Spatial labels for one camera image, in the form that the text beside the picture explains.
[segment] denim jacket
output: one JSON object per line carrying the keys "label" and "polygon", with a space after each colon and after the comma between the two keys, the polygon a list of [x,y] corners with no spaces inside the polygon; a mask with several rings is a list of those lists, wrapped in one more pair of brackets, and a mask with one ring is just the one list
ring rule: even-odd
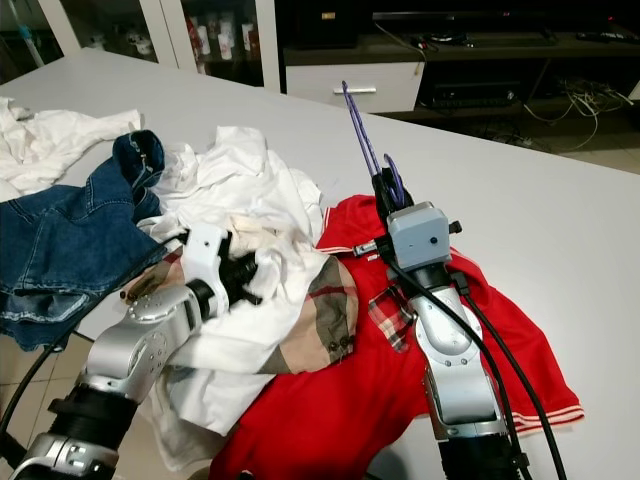
{"label": "denim jacket", "polygon": [[160,140],[133,132],[115,140],[112,157],[84,187],[54,185],[0,203],[0,333],[24,350],[51,343],[72,315],[157,245],[136,223],[160,215],[148,187],[163,169]]}

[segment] white table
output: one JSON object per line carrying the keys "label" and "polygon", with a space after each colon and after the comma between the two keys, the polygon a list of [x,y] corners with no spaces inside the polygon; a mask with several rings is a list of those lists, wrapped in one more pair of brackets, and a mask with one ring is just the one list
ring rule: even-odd
{"label": "white table", "polygon": [[[196,149],[212,142],[217,125],[256,127],[315,179],[325,204],[371,193],[346,110],[94,50],[2,86],[0,95],[36,111],[137,108],[164,143]],[[462,222],[454,246],[545,331],[587,415],[557,433],[569,478],[635,478],[640,176],[371,115],[364,121],[414,199]],[[93,148],[62,182],[84,184],[110,148]],[[80,332],[95,337],[119,320],[117,304],[103,305]],[[535,478],[555,478],[543,436],[523,443]],[[392,451],[407,478],[443,478],[428,420],[414,421]]]}

